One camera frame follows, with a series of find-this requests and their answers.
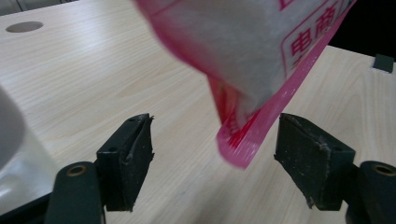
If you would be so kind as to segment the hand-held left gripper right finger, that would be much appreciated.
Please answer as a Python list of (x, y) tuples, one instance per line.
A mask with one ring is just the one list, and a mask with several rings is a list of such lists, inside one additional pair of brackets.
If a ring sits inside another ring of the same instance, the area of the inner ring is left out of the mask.
[(343, 180), (353, 166), (355, 150), (308, 119), (279, 117), (275, 160), (290, 175), (310, 207), (337, 211)]

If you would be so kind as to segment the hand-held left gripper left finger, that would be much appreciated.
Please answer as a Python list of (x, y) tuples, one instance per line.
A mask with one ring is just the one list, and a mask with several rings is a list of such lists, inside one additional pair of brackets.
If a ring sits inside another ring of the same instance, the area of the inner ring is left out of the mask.
[(125, 120), (96, 152), (107, 211), (133, 211), (154, 153), (149, 113)]

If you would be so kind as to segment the clear jar with grey lid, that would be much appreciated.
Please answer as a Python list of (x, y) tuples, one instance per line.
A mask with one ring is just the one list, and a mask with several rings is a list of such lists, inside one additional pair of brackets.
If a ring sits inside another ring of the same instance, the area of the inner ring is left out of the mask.
[(58, 167), (0, 87), (0, 216), (51, 192)]

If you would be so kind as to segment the pink and white sugar bag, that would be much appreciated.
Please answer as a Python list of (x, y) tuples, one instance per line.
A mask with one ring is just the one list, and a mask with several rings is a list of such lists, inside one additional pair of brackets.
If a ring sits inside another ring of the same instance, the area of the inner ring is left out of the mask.
[(357, 0), (132, 0), (154, 34), (206, 75), (220, 155), (247, 168)]

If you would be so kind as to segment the small dark block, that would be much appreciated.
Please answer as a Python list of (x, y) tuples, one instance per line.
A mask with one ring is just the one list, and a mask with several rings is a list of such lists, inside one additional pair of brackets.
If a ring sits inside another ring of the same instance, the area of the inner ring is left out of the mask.
[(376, 54), (373, 68), (391, 74), (393, 72), (393, 64), (394, 64), (394, 59), (392, 57), (382, 54)]

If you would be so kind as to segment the black curtain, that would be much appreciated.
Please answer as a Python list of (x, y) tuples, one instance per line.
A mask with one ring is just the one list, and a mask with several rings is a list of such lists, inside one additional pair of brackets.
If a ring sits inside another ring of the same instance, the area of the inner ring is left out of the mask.
[(396, 60), (396, 0), (357, 0), (329, 45)]

